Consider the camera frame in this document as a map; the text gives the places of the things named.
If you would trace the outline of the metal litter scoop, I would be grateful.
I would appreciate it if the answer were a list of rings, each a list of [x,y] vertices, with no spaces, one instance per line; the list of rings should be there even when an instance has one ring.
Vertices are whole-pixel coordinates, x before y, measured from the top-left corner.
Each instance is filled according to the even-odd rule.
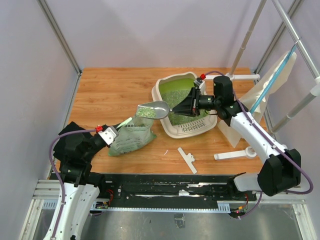
[[[140,118],[162,120],[165,119],[171,111],[172,109],[168,103],[160,100],[139,104],[135,115]]]

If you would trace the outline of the green cat litter bag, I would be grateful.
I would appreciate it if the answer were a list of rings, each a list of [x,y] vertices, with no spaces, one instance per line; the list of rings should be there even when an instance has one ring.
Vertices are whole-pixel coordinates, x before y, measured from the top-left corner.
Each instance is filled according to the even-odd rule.
[[[157,136],[151,130],[154,120],[143,117],[130,117],[116,129],[119,133],[108,150],[108,156],[116,157],[139,150]]]

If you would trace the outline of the white plastic bag clip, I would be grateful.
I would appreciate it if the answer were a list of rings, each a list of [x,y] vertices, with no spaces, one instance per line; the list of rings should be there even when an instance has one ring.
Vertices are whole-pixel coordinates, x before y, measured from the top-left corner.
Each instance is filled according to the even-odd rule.
[[[180,153],[181,157],[184,159],[185,163],[188,165],[191,172],[193,174],[196,174],[197,170],[196,170],[195,166],[193,165],[193,162],[195,161],[194,156],[191,153],[186,154],[181,147],[179,147],[177,150]]]

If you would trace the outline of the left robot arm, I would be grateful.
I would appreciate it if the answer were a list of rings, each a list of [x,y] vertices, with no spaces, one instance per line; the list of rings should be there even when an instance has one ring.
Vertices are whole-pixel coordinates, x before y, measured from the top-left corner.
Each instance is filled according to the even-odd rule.
[[[91,171],[91,161],[119,134],[113,127],[99,127],[93,132],[90,135],[91,130],[76,130],[57,137],[65,140],[65,145],[60,168],[55,170],[60,183],[58,204],[46,240],[79,240],[94,201],[107,193],[105,177]]]

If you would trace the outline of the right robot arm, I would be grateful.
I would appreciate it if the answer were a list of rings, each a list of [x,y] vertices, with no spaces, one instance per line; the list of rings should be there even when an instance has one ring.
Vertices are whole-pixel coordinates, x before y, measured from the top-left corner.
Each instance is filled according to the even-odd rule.
[[[238,200],[246,191],[259,191],[272,197],[301,183],[300,153],[296,149],[286,149],[255,121],[249,110],[235,99],[229,77],[220,75],[213,79],[213,95],[202,94],[200,87],[194,85],[172,112],[197,117],[201,110],[216,111],[217,116],[253,148],[263,163],[258,173],[239,173],[232,177],[226,188],[230,199]]]

